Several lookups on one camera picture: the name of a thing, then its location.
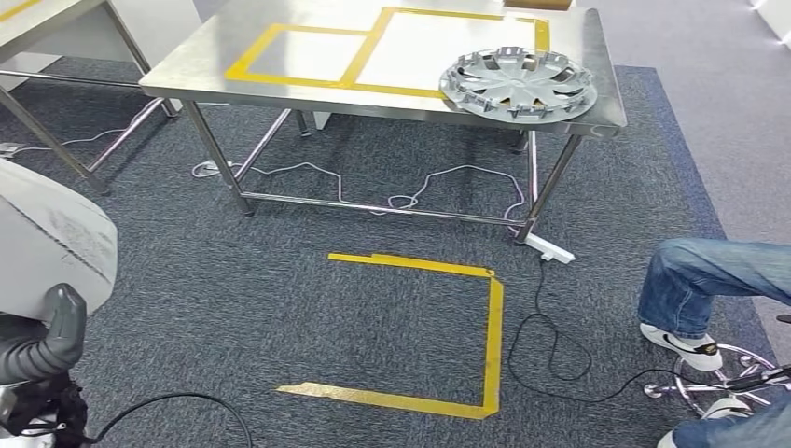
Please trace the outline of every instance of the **white panel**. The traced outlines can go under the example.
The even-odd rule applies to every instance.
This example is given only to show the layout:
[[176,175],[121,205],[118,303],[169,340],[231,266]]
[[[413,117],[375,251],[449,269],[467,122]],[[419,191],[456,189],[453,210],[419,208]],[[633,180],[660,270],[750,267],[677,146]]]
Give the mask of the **white panel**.
[[132,60],[113,22],[101,7],[66,24],[56,33],[33,44],[29,50],[77,58]]
[[[4,63],[0,63],[0,70],[36,73],[47,68],[51,63],[57,61],[58,58],[59,56],[50,56],[48,54],[20,53]],[[26,80],[26,77],[0,77],[0,86],[10,91]]]
[[[137,46],[153,66],[201,25],[191,0],[114,0],[113,5]],[[110,61],[131,61],[103,7],[65,25],[30,51]]]
[[785,44],[791,48],[791,1],[767,0],[758,9],[758,14],[769,24],[778,39],[787,38]]

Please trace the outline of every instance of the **sneaker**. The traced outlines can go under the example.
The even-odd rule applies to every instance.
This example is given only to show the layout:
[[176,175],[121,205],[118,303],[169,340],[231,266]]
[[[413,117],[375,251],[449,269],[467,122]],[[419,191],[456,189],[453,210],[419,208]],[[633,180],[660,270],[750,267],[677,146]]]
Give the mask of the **sneaker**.
[[[728,398],[717,400],[701,418],[749,417],[752,414],[753,411],[743,401]],[[665,434],[657,448],[678,448],[673,441],[672,431]]]
[[654,326],[640,324],[640,332],[650,342],[660,347],[673,350],[684,359],[693,369],[699,371],[716,371],[722,368],[722,354],[716,342],[709,335],[701,340],[698,345],[690,345]]

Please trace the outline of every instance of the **black cable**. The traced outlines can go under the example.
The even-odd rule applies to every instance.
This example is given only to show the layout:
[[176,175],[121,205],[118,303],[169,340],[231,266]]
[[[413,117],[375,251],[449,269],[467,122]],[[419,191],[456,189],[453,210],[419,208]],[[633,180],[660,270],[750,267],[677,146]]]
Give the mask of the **black cable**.
[[[689,378],[686,378],[685,376],[682,376],[682,375],[680,375],[680,374],[678,374],[678,373],[676,373],[674,371],[668,371],[668,370],[665,370],[665,369],[647,369],[647,370],[641,371],[641,372],[637,373],[636,375],[634,375],[629,380],[627,380],[627,382],[624,383],[623,386],[618,391],[616,391],[615,393],[610,394],[610,395],[608,395],[608,396],[606,396],[606,397],[604,397],[602,399],[580,399],[580,398],[577,398],[577,397],[569,397],[569,396],[566,396],[566,395],[560,395],[560,394],[554,394],[554,393],[551,393],[551,392],[547,392],[545,390],[537,389],[537,388],[535,388],[535,387],[533,387],[531,385],[525,384],[525,382],[522,381],[521,377],[519,377],[519,375],[514,371],[514,366],[513,366],[512,360],[513,360],[513,357],[514,357],[514,352],[516,351],[516,348],[517,348],[517,346],[519,344],[521,332],[524,329],[525,324],[527,324],[531,320],[535,320],[535,319],[539,319],[539,318],[543,319],[544,322],[552,330],[552,333],[554,334],[554,340],[552,342],[552,349],[551,349],[551,352],[549,354],[549,359],[547,361],[547,368],[549,369],[549,372],[552,374],[552,376],[554,378],[556,378],[558,380],[561,380],[561,381],[577,381],[580,378],[582,378],[583,376],[587,375],[590,372],[590,368],[593,365],[593,356],[590,354],[590,351],[587,348],[585,348],[585,346],[582,345],[582,343],[576,341],[571,336],[568,336],[565,333],[563,333],[562,331],[560,331],[558,329],[558,326],[555,325],[555,322],[552,320],[552,318],[549,317],[548,315],[545,315],[541,311],[540,298],[541,298],[541,290],[544,288],[544,282],[545,282],[546,276],[547,276],[546,272],[544,270],[544,265],[546,263],[547,262],[544,261],[543,259],[539,259],[539,264],[538,265],[539,265],[539,268],[541,270],[541,275],[540,275],[540,277],[538,279],[538,287],[535,289],[535,295],[534,295],[534,298],[533,298],[533,307],[535,308],[535,313],[532,313],[532,314],[530,314],[527,317],[522,319],[522,321],[520,322],[519,326],[517,327],[517,334],[514,336],[514,341],[513,341],[513,343],[511,343],[511,346],[508,349],[508,356],[507,356],[507,360],[506,360],[506,364],[508,366],[508,372],[511,374],[511,376],[515,380],[517,380],[517,383],[519,383],[522,387],[524,387],[525,389],[529,389],[529,390],[532,390],[534,392],[537,392],[539,394],[546,395],[548,397],[553,397],[553,398],[556,398],[556,399],[570,399],[572,401],[578,401],[578,402],[582,402],[582,403],[601,403],[601,402],[607,401],[609,399],[613,399],[614,397],[620,395],[624,390],[626,390],[627,386],[629,386],[631,383],[633,383],[635,380],[637,380],[641,376],[643,376],[643,375],[645,375],[647,373],[650,373],[652,371],[659,371],[659,372],[663,372],[663,373],[669,373],[669,374],[671,374],[673,376],[681,378],[682,380],[690,382],[693,385],[707,385],[706,383],[699,383],[697,381],[690,380]],[[574,376],[563,376],[563,375],[560,375],[559,373],[557,373],[555,371],[555,368],[553,366],[553,362],[555,360],[555,354],[558,352],[558,342],[559,342],[560,338],[564,338],[565,340],[570,341],[573,345],[576,345],[579,348],[579,350],[582,351],[582,353],[585,354],[585,358],[587,359],[587,361],[585,363],[585,368],[582,370],[582,372],[580,374],[577,374],[577,375],[574,375]],[[722,387],[722,386],[719,386],[719,385],[708,385],[708,386],[710,386],[710,387],[717,387],[717,388],[720,388],[720,389],[723,389],[723,390],[727,390],[725,387]]]
[[100,441],[102,441],[102,439],[104,439],[104,436],[107,435],[107,432],[109,432],[110,429],[112,429],[118,422],[120,422],[124,417],[126,417],[130,413],[133,413],[133,412],[137,411],[138,409],[140,409],[140,408],[142,408],[144,406],[147,406],[147,405],[149,405],[151,403],[155,403],[157,401],[162,401],[164,399],[173,399],[173,398],[177,398],[177,397],[195,397],[195,398],[198,398],[198,399],[208,399],[210,401],[213,401],[213,402],[223,406],[225,409],[229,410],[229,412],[232,413],[233,416],[236,418],[236,421],[239,422],[239,426],[242,428],[242,432],[244,433],[244,438],[247,441],[247,448],[253,448],[253,437],[250,435],[250,429],[247,427],[247,424],[244,422],[244,419],[242,418],[242,416],[239,414],[239,412],[236,409],[233,408],[233,406],[231,406],[230,404],[228,404],[227,402],[225,402],[222,399],[218,399],[216,397],[212,397],[211,395],[198,394],[198,393],[195,393],[195,392],[182,392],[182,393],[175,393],[175,394],[160,395],[158,397],[154,397],[153,399],[147,399],[145,401],[137,403],[134,406],[131,406],[126,411],[116,415],[116,417],[113,418],[112,420],[110,420],[110,423],[105,425],[102,428],[102,430],[99,431],[99,435],[96,436],[95,439],[91,439],[89,437],[84,437],[83,436],[83,442],[88,444],[88,445],[94,445],[96,443],[99,443]]

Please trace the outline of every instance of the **jeans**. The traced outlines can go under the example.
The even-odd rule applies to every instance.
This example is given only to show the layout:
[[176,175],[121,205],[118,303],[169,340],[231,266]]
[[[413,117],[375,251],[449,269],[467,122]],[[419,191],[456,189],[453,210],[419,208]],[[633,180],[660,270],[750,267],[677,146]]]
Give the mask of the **jeans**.
[[[666,241],[648,266],[638,315],[641,322],[678,337],[699,339],[715,295],[766,296],[791,305],[791,246]],[[791,337],[791,326],[788,331]],[[678,448],[791,446],[791,399],[748,418],[682,423],[673,430],[673,441]]]

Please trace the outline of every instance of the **metal tube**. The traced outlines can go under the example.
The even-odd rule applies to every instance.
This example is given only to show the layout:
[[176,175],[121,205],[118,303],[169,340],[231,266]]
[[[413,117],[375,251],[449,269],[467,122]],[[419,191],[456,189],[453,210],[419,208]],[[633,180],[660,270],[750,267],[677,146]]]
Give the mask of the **metal tube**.
[[552,172],[549,174],[547,183],[544,184],[544,187],[541,189],[541,192],[535,199],[535,203],[532,207],[530,207],[530,213],[527,215],[525,225],[522,226],[519,234],[517,235],[518,243],[524,244],[527,241],[527,235],[533,230],[533,227],[535,227],[535,223],[538,221],[538,216],[547,205],[549,196],[552,194],[552,191],[555,190],[555,187],[561,180],[563,172],[568,166],[569,161],[571,161],[572,156],[574,156],[574,152],[577,147],[579,147],[580,143],[582,143],[582,135],[571,135],[569,137],[560,157],[558,157],[558,161],[556,161],[555,166],[552,167]]
[[107,160],[107,158],[109,158],[110,155],[113,152],[115,152],[116,149],[118,149],[118,147],[121,146],[121,144],[129,137],[129,135],[133,133],[137,128],[139,128],[140,125],[143,124],[143,122],[146,121],[146,119],[155,110],[157,110],[157,107],[159,107],[163,101],[165,101],[164,98],[157,98],[156,100],[148,104],[146,107],[144,107],[143,110],[140,111],[140,114],[138,114],[138,116],[132,121],[132,123],[130,123],[129,127],[126,128],[126,130],[123,133],[121,133],[121,135],[119,135],[118,138],[116,138],[113,141],[113,143],[111,143],[108,147],[106,147],[104,151],[102,151],[99,154],[99,156],[96,157],[96,160],[94,160],[88,166],[88,171],[90,172],[96,171],[96,169],[99,168],[99,166],[102,165],[102,163],[104,163]]
[[478,222],[482,224],[497,224],[500,226],[521,226],[524,223],[500,217],[479,217],[475,215],[461,215],[458,213],[434,212],[429,210],[414,210],[401,208],[380,207],[378,205],[365,205],[362,203],[339,203],[337,201],[326,201],[323,199],[295,198],[292,196],[280,196],[276,194],[254,193],[245,191],[242,197],[246,199],[256,199],[260,201],[276,201],[279,203],[303,203],[307,205],[323,205],[327,207],[351,208],[366,212],[381,212],[394,215],[416,215],[421,217],[444,217],[450,219],[460,219],[462,221]]
[[244,161],[244,163],[242,163],[242,166],[239,167],[239,171],[236,172],[236,175],[234,177],[236,178],[237,181],[242,180],[244,175],[247,174],[247,172],[253,166],[253,163],[255,163],[256,160],[258,159],[258,156],[261,155],[261,152],[264,151],[264,148],[271,141],[272,137],[274,137],[274,135],[277,133],[280,127],[283,126],[285,119],[288,118],[288,114],[290,113],[291,113],[291,109],[283,109],[283,112],[280,113],[280,116],[272,123],[270,128],[267,130],[267,133],[265,133],[264,136],[261,137],[261,140],[258,142],[256,147],[253,148],[253,152],[251,152],[250,155],[247,156],[247,159]]
[[247,203],[247,200],[242,197],[242,189],[239,188],[239,183],[236,181],[236,177],[233,176],[233,172],[228,166],[228,160],[225,158],[225,155],[222,153],[222,149],[220,149],[220,146],[217,144],[215,136],[212,134],[212,130],[209,128],[209,124],[206,122],[206,118],[203,117],[201,110],[194,101],[184,101],[183,103],[184,110],[187,111],[187,114],[192,119],[192,122],[195,123],[195,127],[198,128],[198,135],[201,137],[203,145],[206,146],[206,149],[209,151],[209,155],[217,165],[217,170],[219,170],[223,180],[225,180],[225,183],[230,188],[233,199],[235,199],[240,208],[242,208],[242,212],[246,216],[251,217],[253,215],[253,209],[250,208],[250,204]]
[[[712,385],[687,385],[684,387],[687,392],[722,392],[722,387],[714,387]],[[678,387],[674,385],[663,385],[654,388],[654,392],[658,392],[660,394],[668,394],[672,392],[678,391]]]
[[529,131],[528,137],[528,167],[530,169],[530,205],[538,199],[538,146],[535,142],[535,131]]
[[761,406],[769,406],[771,404],[770,402],[768,402],[765,399],[759,397],[758,395],[751,394],[749,392],[744,393],[744,394],[737,394],[737,395],[739,395],[740,397],[745,397],[746,399],[751,399],[752,401],[754,401],[755,403],[760,404]]
[[78,82],[81,84],[97,84],[100,86],[113,86],[113,87],[126,87],[130,89],[140,89],[139,85],[132,84],[131,82],[105,81],[103,79],[91,79],[87,77],[68,77],[66,75],[52,75],[49,73],[28,73],[28,72],[17,72],[13,70],[0,70],[0,75],[6,75],[9,77],[29,77],[31,79]]
[[305,121],[305,115],[301,110],[295,110],[294,116],[297,118],[297,125],[299,126],[299,133],[303,137],[311,136],[311,130],[308,129],[308,123]]
[[41,124],[27,109],[24,108],[11,94],[4,88],[0,87],[0,105],[4,105],[16,116],[25,126],[30,129],[35,136],[37,136],[45,145],[52,148],[52,151],[58,155],[63,161],[66,162],[73,170],[78,172],[81,176],[88,180],[90,186],[98,191],[100,194],[107,194],[109,190],[107,185],[99,180],[93,173],[88,171],[69,151],[55,138],[54,135],[49,133],[47,128]]
[[[151,64],[148,63],[146,56],[140,50],[140,47],[137,46],[137,42],[135,42],[132,38],[132,35],[129,33],[126,25],[124,25],[115,7],[113,7],[113,4],[109,1],[105,1],[104,10],[107,11],[107,15],[110,16],[111,22],[113,22],[113,24],[116,26],[118,34],[121,36],[121,39],[123,39],[126,47],[129,49],[129,53],[132,54],[132,58],[137,63],[137,67],[144,74],[150,72]],[[165,110],[165,114],[168,117],[176,117],[178,115],[178,110],[176,110],[175,106],[170,100],[165,100],[165,102],[162,103],[162,108]]]
[[758,364],[758,363],[756,363],[756,364],[753,364],[752,366],[748,367],[748,368],[747,368],[745,371],[743,371],[742,373],[739,373],[739,378],[744,378],[744,377],[745,377],[745,376],[747,376],[747,375],[752,375],[753,373],[757,372],[757,371],[758,371],[758,369],[760,369],[760,368],[761,368],[761,365],[760,365],[760,364]]

